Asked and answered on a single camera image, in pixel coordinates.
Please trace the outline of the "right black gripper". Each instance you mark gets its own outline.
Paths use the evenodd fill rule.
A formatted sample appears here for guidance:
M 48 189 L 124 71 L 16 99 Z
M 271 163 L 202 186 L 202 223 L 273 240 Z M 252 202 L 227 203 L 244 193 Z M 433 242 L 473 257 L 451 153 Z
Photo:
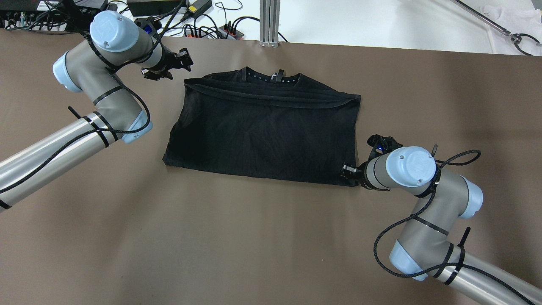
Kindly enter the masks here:
M 367 144 L 372 147 L 368 160 L 359 166 L 352 166 L 344 163 L 341 168 L 341 177 L 346 178 L 347 180 L 354 180 L 365 189 L 389 191 L 390 189 L 388 187 L 376 186 L 374 183 L 370 182 L 368 178 L 369 163 L 385 154 L 389 154 L 394 150 L 403 147 L 403 145 L 398 143 L 398 141 L 391 136 L 383 137 L 378 134 L 368 137 Z

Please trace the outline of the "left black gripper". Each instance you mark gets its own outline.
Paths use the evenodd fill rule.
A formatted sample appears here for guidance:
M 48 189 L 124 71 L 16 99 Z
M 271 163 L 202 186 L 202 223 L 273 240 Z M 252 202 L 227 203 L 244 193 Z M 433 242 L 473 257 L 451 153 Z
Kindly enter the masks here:
M 161 27 L 159 21 L 154 21 L 152 17 L 146 17 L 145 19 L 140 17 L 136 18 L 134 23 L 151 35 L 154 40 L 159 38 L 158 30 Z M 143 77 L 145 79 L 158 81 L 162 78 L 172 80 L 173 77 L 170 73 L 171 69 L 185 69 L 190 72 L 194 62 L 187 48 L 182 48 L 179 52 L 175 53 L 160 43 L 144 64 L 153 65 L 151 67 L 141 68 Z

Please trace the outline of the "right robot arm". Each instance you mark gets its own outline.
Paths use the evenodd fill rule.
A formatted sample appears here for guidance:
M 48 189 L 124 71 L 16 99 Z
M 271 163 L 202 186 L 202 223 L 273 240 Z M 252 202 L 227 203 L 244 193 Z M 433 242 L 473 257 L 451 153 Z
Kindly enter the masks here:
M 541 289 L 468 253 L 465 242 L 448 235 L 458 219 L 473 217 L 483 204 L 480 187 L 448 166 L 464 166 L 481 156 L 467 150 L 440 161 L 423 147 L 405 147 L 393 139 L 371 136 L 368 160 L 344 164 L 341 175 L 375 191 L 402 189 L 418 202 L 410 216 L 391 224 L 375 239 L 373 255 L 389 274 L 423 281 L 433 277 L 451 289 L 485 305 L 540 305 Z

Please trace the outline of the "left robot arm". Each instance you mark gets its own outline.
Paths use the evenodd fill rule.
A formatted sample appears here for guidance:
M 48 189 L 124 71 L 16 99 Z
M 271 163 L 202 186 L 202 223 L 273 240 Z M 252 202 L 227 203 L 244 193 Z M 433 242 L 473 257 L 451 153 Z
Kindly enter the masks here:
M 150 111 L 118 76 L 128 64 L 145 78 L 172 79 L 173 69 L 190 71 L 188 50 L 170 50 L 129 17 L 99 12 L 83 42 L 53 64 L 64 89 L 90 102 L 74 121 L 1 162 L 1 211 L 48 185 L 117 141 L 131 143 L 152 128 Z

